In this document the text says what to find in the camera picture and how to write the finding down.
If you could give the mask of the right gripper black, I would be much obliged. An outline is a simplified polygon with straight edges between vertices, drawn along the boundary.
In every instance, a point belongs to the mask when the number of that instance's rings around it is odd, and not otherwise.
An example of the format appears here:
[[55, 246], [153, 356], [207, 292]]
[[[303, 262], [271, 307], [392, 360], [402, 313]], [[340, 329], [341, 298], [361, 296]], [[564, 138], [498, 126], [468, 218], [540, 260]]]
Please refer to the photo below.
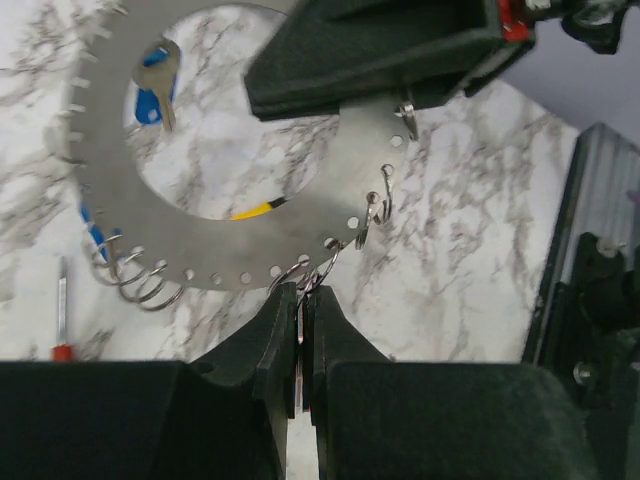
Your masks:
[[244, 84], [261, 120], [333, 114], [396, 93], [417, 110], [471, 97], [526, 55], [519, 1], [300, 1]]

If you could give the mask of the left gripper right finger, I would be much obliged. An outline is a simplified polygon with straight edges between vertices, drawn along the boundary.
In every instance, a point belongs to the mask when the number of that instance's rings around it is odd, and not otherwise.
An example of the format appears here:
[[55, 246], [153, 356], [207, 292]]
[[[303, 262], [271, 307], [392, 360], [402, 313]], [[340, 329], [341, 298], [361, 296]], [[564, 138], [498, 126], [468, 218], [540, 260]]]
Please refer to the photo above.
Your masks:
[[399, 362], [322, 287], [305, 313], [305, 403], [323, 479], [594, 479], [581, 415], [528, 364]]

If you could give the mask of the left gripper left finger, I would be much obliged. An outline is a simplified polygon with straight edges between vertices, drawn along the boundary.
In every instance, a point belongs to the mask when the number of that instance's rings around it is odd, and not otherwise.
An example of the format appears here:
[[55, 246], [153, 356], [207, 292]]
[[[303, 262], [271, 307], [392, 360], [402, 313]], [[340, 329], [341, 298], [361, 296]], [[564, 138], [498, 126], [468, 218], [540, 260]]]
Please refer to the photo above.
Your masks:
[[5, 479], [281, 479], [292, 410], [291, 284], [186, 363], [5, 362]]

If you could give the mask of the black key fob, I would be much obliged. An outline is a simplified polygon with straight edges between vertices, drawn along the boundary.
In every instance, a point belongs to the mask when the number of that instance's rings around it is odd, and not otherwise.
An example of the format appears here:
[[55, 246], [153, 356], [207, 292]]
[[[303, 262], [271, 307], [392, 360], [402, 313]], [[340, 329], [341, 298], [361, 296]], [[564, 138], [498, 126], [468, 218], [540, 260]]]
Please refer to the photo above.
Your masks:
[[303, 294], [296, 310], [296, 378], [295, 378], [295, 411], [302, 414], [309, 410], [308, 383], [310, 382], [310, 327], [308, 320], [308, 296]]

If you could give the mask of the round metal keyring disc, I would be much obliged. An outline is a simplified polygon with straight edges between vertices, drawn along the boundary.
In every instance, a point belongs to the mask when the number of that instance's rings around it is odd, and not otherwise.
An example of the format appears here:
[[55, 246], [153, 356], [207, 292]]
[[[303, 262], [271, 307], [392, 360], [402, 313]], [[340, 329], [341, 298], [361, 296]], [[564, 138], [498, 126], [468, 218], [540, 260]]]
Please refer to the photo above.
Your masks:
[[[110, 1], [81, 47], [58, 157], [104, 235], [98, 279], [146, 311], [189, 289], [304, 275], [385, 220], [409, 131], [393, 94], [337, 115], [265, 124], [240, 75], [288, 1]], [[134, 69], [166, 37], [181, 52], [172, 132], [135, 118]], [[235, 214], [285, 197], [254, 218]]]

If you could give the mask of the silver key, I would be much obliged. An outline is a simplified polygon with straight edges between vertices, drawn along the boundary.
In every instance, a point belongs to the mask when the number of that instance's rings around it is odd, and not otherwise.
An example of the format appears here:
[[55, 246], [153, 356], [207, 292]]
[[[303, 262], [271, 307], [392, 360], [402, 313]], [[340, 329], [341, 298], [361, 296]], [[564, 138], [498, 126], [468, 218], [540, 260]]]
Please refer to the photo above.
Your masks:
[[137, 66], [132, 78], [138, 87], [150, 89], [157, 97], [164, 130], [172, 132], [176, 118], [171, 103], [171, 89], [181, 65], [181, 53], [178, 45], [166, 37], [160, 38], [155, 47], [165, 49], [168, 56], [162, 62], [150, 66]]

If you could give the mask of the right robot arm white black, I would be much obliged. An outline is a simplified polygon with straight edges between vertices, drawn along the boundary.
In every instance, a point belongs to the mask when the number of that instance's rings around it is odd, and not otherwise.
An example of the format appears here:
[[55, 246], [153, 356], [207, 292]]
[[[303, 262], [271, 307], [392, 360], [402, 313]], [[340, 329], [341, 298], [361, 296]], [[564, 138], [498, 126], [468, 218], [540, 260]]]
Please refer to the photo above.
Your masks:
[[261, 120], [335, 113], [396, 92], [416, 110], [471, 97], [535, 46], [537, 23], [601, 55], [618, 50], [632, 1], [301, 1], [244, 76]]

